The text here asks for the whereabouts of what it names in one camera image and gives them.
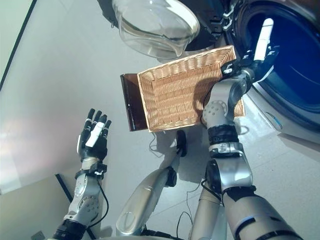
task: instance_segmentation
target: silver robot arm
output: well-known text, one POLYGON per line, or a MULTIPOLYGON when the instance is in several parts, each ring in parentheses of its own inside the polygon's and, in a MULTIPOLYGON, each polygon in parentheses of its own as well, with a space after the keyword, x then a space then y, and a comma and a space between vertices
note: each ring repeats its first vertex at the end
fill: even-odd
POLYGON ((203 110, 211 156, 205 174, 207 186, 221 199, 236 240, 302 239, 266 199, 254 193, 252 171, 233 122, 236 102, 268 73, 275 52, 270 50, 264 60, 259 57, 233 77, 216 83, 203 110))
POLYGON ((99 214, 98 196, 101 179, 107 171, 103 159, 107 155, 107 136, 111 121, 107 116, 101 116, 98 111, 93 122, 94 109, 91 109, 84 124, 84 129, 79 135, 77 153, 81 157, 81 169, 76 173, 74 198, 69 206, 67 215, 62 224, 57 228, 52 239, 55 240, 80 240, 86 229, 99 214))
POLYGON ((185 133, 179 130, 176 134, 175 157, 170 162, 164 161, 159 169, 150 173, 136 187, 116 221, 117 236, 150 235, 150 232, 154 232, 143 232, 147 231, 145 224, 154 211, 163 188, 176 185, 180 157, 187 154, 185 133))

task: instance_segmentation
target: woven basket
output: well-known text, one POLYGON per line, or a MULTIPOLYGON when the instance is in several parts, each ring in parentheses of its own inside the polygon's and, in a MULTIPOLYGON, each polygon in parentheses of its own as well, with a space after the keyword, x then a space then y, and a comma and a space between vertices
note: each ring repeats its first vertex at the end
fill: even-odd
MULTIPOLYGON (((138 73, 149 131, 198 124, 208 91, 222 78, 220 67, 235 58, 234 47, 225 46, 138 73)), ((242 101, 237 103, 234 116, 244 116, 242 101)))

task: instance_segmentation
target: clear glass bowl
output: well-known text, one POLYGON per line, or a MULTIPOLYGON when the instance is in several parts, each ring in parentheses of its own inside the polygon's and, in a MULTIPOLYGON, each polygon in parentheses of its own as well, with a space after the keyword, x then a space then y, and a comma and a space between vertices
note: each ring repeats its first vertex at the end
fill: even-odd
POLYGON ((200 24, 178 0, 113 0, 121 39, 134 50, 159 59, 180 57, 200 24))

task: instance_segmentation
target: washing machine drum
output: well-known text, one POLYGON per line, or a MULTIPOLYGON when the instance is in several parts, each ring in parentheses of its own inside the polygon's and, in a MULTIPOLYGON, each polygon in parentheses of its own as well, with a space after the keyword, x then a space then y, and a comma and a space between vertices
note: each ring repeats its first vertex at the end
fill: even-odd
POLYGON ((255 49, 266 18, 274 21, 270 44, 279 46, 279 55, 259 85, 279 103, 279 112, 320 131, 320 1, 247 0, 236 6, 227 38, 240 56, 255 49))

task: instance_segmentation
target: white tiled floor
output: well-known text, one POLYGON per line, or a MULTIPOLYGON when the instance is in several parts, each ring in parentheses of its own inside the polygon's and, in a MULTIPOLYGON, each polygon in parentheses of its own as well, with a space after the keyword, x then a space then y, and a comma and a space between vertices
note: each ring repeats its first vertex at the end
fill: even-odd
MULTIPOLYGON (((175 131, 157 133, 157 148, 165 153, 161 157, 149 151, 151 133, 128 131, 119 76, 158 64, 121 42, 118 31, 102 16, 98 2, 38 1, 0 95, 1 142, 8 144, 10 152, 4 154, 1 149, 1 162, 12 163, 5 168, 1 164, 1 173, 12 168, 18 176, 15 182, 2 181, 1 189, 18 188, 80 167, 77 136, 88 110, 101 109, 113 122, 103 183, 110 210, 102 221, 100 236, 114 235, 117 218, 135 187, 174 151, 170 145, 175 131)), ((247 98, 245 104, 246 117, 237 122, 242 126, 240 141, 257 192, 304 239, 319 239, 319 154, 306 156, 288 148, 254 104, 247 98)), ((174 236, 178 217, 187 210, 186 192, 198 185, 209 160, 206 130, 201 126, 184 130, 188 155, 180 161, 177 185, 163 190, 147 223, 150 229, 174 236)), ((189 195, 193 214, 200 191, 189 195)), ((187 238, 189 230, 184 216, 179 236, 187 238)))

